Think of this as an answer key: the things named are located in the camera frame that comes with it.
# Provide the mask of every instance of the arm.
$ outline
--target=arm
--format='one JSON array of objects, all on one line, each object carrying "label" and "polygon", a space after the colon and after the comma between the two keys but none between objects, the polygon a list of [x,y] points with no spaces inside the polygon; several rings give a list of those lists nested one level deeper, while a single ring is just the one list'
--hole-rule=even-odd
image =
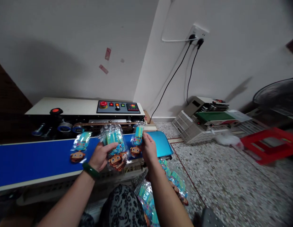
[{"label": "arm", "polygon": [[[111,143],[103,146],[102,143],[99,143],[89,161],[90,166],[100,172],[108,162],[107,153],[117,145],[118,143]],[[95,180],[83,171],[67,193],[41,220],[38,227],[77,227],[94,184]]]},{"label": "arm", "polygon": [[157,158],[156,144],[144,133],[145,149],[143,158],[149,169],[154,202],[160,226],[193,226],[184,206],[171,187]]}]

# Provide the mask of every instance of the baseboard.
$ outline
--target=baseboard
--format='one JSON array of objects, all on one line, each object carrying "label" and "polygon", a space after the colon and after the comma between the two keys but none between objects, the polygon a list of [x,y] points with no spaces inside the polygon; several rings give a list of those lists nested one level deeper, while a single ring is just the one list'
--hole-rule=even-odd
[{"label": "baseboard", "polygon": [[172,122],[175,117],[153,117],[153,122]]}]

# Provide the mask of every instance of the white wall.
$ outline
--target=white wall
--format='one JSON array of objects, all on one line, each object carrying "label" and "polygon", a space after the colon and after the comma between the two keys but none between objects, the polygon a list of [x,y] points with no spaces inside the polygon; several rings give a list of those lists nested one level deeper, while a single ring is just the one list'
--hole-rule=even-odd
[{"label": "white wall", "polygon": [[44,96],[133,100],[157,4],[0,0],[0,64],[33,104]]},{"label": "white wall", "polygon": [[[290,2],[175,0],[168,13],[170,0],[159,0],[134,101],[152,114],[184,47],[184,43],[161,42],[167,13],[164,39],[185,39],[194,23],[210,31],[196,57],[189,97],[227,98],[231,108],[240,109],[260,88],[293,77],[293,55],[285,48],[293,38]],[[186,87],[194,57],[188,62],[190,53],[154,117],[176,116],[186,106]]]}]

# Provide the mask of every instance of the control panel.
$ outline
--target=control panel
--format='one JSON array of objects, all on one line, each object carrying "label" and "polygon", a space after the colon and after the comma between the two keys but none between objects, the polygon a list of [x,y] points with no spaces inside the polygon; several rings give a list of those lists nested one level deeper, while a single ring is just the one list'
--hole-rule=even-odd
[{"label": "control panel", "polygon": [[113,102],[99,101],[97,107],[99,114],[140,114],[137,103],[135,102]]}]

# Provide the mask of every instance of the electrical outlet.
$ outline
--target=electrical outlet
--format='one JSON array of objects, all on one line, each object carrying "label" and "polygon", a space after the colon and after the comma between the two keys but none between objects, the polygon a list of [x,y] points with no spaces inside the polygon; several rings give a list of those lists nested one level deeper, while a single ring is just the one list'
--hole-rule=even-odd
[{"label": "electrical outlet", "polygon": [[[196,38],[203,38],[204,40],[209,36],[209,31],[199,27],[198,25],[193,25],[186,39],[189,39],[191,34],[195,34]],[[197,45],[198,39],[193,41],[193,45]]]}]

